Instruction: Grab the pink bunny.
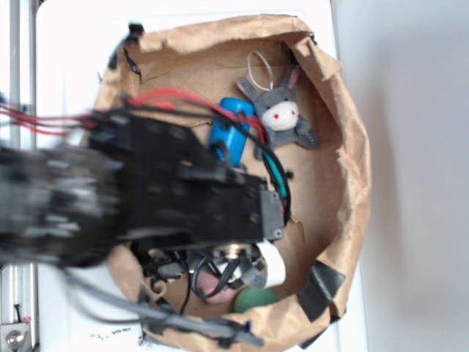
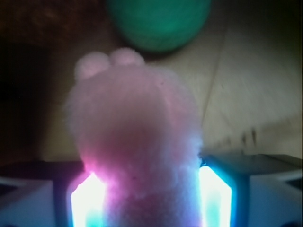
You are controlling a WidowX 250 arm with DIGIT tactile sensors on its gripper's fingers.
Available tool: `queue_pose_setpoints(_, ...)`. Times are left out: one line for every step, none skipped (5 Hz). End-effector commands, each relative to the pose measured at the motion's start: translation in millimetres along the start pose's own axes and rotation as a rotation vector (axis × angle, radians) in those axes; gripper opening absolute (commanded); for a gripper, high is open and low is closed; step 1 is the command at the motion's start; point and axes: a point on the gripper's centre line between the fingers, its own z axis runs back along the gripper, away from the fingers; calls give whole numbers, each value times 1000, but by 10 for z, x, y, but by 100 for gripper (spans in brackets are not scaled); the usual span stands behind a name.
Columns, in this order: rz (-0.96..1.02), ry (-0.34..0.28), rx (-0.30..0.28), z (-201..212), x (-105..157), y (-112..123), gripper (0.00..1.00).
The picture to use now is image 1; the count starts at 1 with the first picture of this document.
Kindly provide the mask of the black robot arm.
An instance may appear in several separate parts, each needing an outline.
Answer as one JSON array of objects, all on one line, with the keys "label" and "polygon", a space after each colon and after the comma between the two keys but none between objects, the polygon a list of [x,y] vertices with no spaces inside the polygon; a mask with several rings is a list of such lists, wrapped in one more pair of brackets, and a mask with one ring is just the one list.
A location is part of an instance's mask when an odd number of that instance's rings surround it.
[{"label": "black robot arm", "polygon": [[1,149],[1,261],[86,267],[121,243],[210,249],[283,235],[265,179],[222,163],[181,125],[113,114],[87,146]]}]

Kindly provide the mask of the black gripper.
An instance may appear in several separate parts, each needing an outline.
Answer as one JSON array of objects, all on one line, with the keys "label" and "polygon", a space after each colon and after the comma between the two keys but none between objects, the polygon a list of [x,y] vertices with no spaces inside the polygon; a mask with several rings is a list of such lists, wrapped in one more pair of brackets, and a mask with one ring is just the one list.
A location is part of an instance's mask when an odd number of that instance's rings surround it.
[{"label": "black gripper", "polygon": [[256,244],[284,237],[280,195],[264,178],[227,166],[180,163],[177,180],[187,187],[178,202],[187,221],[180,234],[189,247],[217,247],[230,243]]}]

